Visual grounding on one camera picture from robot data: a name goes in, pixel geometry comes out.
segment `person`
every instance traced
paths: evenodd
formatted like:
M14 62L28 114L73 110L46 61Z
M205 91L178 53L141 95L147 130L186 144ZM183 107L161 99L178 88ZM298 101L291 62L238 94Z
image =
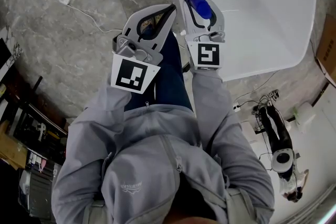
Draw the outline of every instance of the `person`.
M57 223L268 223L271 180L218 73L191 68L196 118L172 32L161 54L143 94L108 77L70 126Z
M279 137L273 130L267 114L274 120ZM261 123L267 133L272 154L278 150L284 150L286 148L293 150L290 135L275 107L273 105L262 105L261 108L259 108L259 115ZM302 191L306 185L309 170L307 169L300 173L296 164L296 155L295 153L293 154L294 160L291 168L284 173L278 173L278 175L280 179L280 194L289 201L298 202L302 198Z

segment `floor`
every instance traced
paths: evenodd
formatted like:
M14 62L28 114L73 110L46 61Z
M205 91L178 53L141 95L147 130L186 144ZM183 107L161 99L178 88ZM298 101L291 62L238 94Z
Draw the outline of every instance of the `floor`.
M316 197L321 195L321 193L329 187L327 183L327 176L325 175L327 170L324 167L323 157L321 154L310 154L312 151L320 153L320 150L322 149L317 147L318 138L316 137L316 133L313 133L311 130L307 133L300 133L295 122L291 122L290 126L291 130L289 131L289 134L293 142L293 149L301 156L297 160L298 170L299 172L303 172L306 169L309 169L309 179L304 187L305 189L303 191L302 199L300 199L298 203L294 204L289 202L287 199L284 199L280 194L280 181L278 174L274 171L268 171L272 180L275 195L275 211L270 220L270 224L282 223L288 217L314 202ZM251 147L258 157L261 156L260 161L265 168L271 169L271 163L267 155L262 155L267 152L263 137L259 134L256 139L257 142L251 144Z
M127 18L142 7L171 3L172 0L72 0L74 7L94 16L104 29L122 28ZM336 0L317 0L312 41L316 48L326 13L336 16ZM112 63L112 38L116 32L102 34L92 21L55 0L0 0L0 29L10 25L24 50L16 67L30 84L43 76L39 87L68 118L76 117L109 72ZM272 73L226 82L233 99L262 85ZM185 82L190 97L191 75ZM277 72L260 90L239 99L259 98L278 89L277 108L284 117L292 116L295 105L313 100L325 79L316 65L312 48L296 67ZM251 103L239 112L242 121L250 120Z

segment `black cable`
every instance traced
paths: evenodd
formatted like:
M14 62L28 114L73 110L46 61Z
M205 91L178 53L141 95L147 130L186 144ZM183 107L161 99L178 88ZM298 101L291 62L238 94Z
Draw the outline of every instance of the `black cable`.
M235 101L234 101L234 103L240 98L240 97L243 97L243 96L246 96L246 95L248 95L248 94L250 94L250 93L253 93L253 92L255 92L255 91L257 91L257 90L259 90L262 86L264 86L276 73L278 73L279 72L279 70L278 71L275 71L273 74L272 74L272 76L270 76L269 78L268 78L268 80L266 80L261 86L259 86L257 89L255 89L255 90L253 90L253 91L251 91L251 92L248 92L248 93L245 93L245 94L243 94L243 95L241 95L241 96L239 96L239 97L237 97L236 99L235 99Z
M259 99L259 102L262 103L262 100L264 100L264 99L267 100L267 102L266 102L266 104L267 104L268 101L269 101L269 98L268 98L268 96L266 96L266 95L263 95L263 96Z
M271 154L270 152L266 152L266 153L262 153L260 156L259 156L259 159L261 156L265 155L265 154Z
M241 105L238 105L237 108L240 108L242 105L244 105L244 104L246 104L246 103L248 103L248 102L255 102L255 103L257 103L257 104L261 104L261 103L259 103L259 102L257 102L257 101L249 100L249 101L246 101L246 102L242 103Z
M314 44L313 44L313 42L311 41L311 39L309 39L309 42L310 42L310 44L311 44L311 49L313 50L314 58L316 58L315 50L314 50Z

